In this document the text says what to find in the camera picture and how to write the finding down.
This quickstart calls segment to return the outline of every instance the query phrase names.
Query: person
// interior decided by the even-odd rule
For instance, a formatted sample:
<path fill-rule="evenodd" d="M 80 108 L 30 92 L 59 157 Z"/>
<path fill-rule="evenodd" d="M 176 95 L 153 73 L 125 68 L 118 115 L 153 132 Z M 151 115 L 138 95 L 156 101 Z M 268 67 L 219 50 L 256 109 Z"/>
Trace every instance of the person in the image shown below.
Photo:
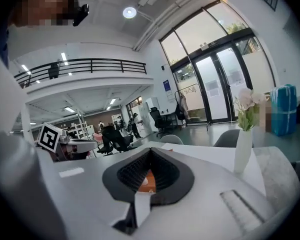
<path fill-rule="evenodd" d="M 123 129 L 125 128 L 125 121 L 121 118 L 121 115 L 119 115 L 118 119 L 119 119 L 120 131 L 123 133 Z"/>
<path fill-rule="evenodd" d="M 69 136 L 70 136 L 71 138 L 77 139 L 76 133 L 75 133 L 74 131 L 70 132 L 70 131 L 71 131 L 71 127 L 70 127 L 70 126 L 68 127 L 67 130 L 68 130 L 68 134 L 69 134 Z"/>
<path fill-rule="evenodd" d="M 59 77 L 60 63 L 53 63 L 48 69 L 50 80 Z"/>
<path fill-rule="evenodd" d="M 133 135 L 136 139 L 141 139 L 141 136 L 138 132 L 138 128 L 137 128 L 137 122 L 138 122 L 138 114 L 134 113 L 131 119 L 131 127 L 132 127 L 132 131 L 133 131 Z"/>
<path fill-rule="evenodd" d="M 99 122 L 99 130 L 100 131 L 102 131 L 102 129 L 105 127 L 105 124 L 102 122 L 102 121 L 100 121 Z"/>
<path fill-rule="evenodd" d="M 7 12 L 7 18 L 0 27 L 0 58 L 9 67 L 8 37 L 9 27 L 40 26 L 51 21 L 54 25 L 63 25 L 74 20 L 79 8 L 78 0 L 17 0 L 13 9 Z"/>
<path fill-rule="evenodd" d="M 116 130 L 118 130 L 118 131 L 120 131 L 121 130 L 121 128 L 120 128 L 120 126 L 119 126 L 119 124 L 118 124 L 118 122 L 116 121 L 116 122 L 114 122 L 114 126 L 115 126 L 115 129 Z"/>

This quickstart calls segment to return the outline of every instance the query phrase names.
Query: gray chair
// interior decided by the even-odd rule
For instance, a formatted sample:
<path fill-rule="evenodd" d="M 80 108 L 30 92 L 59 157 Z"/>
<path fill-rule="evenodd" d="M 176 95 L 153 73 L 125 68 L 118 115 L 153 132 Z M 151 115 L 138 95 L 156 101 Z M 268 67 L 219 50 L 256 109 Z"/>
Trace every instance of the gray chair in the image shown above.
<path fill-rule="evenodd" d="M 239 137 L 240 129 L 227 130 L 221 134 L 220 138 L 213 145 L 221 148 L 235 148 Z"/>
<path fill-rule="evenodd" d="M 160 142 L 162 143 L 172 143 L 172 144 L 179 144 L 179 145 L 183 145 L 184 143 L 182 142 L 182 140 L 176 136 L 176 135 L 166 135 L 166 136 L 163 136 L 161 139 L 160 139 Z"/>

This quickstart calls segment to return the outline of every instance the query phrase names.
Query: poster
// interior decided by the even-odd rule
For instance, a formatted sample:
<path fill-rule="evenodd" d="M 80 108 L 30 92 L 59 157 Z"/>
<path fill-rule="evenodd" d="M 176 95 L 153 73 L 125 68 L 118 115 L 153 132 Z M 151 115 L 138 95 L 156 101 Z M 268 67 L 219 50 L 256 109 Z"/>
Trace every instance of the poster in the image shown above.
<path fill-rule="evenodd" d="M 174 101 L 175 99 L 175 96 L 171 90 L 171 87 L 170 87 L 170 83 L 169 83 L 169 80 L 166 80 L 163 82 L 163 86 L 164 86 L 164 89 L 165 89 L 165 94 L 166 94 L 166 97 L 168 98 L 168 101 L 171 103 Z"/>

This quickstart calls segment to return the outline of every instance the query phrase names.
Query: hanging clothes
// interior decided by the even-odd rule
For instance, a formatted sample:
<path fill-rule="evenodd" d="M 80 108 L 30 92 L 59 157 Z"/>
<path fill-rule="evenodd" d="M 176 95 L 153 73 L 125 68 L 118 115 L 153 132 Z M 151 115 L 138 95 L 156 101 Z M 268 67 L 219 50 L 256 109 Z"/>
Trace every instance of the hanging clothes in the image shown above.
<path fill-rule="evenodd" d="M 180 110 L 183 112 L 185 118 L 188 119 L 189 114 L 188 114 L 187 99 L 182 92 L 180 93 Z"/>
<path fill-rule="evenodd" d="M 180 105 L 176 102 L 175 115 L 179 120 L 186 120 L 185 114 L 181 111 Z"/>

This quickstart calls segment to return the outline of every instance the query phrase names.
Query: white column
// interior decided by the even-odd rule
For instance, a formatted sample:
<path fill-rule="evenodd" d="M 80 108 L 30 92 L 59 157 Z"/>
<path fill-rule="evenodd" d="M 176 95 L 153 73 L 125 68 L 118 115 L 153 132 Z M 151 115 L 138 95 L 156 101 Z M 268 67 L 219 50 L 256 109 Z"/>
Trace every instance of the white column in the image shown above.
<path fill-rule="evenodd" d="M 35 141 L 31 131 L 29 108 L 26 104 L 24 104 L 21 108 L 21 122 L 22 122 L 23 137 L 29 143 L 34 145 Z"/>

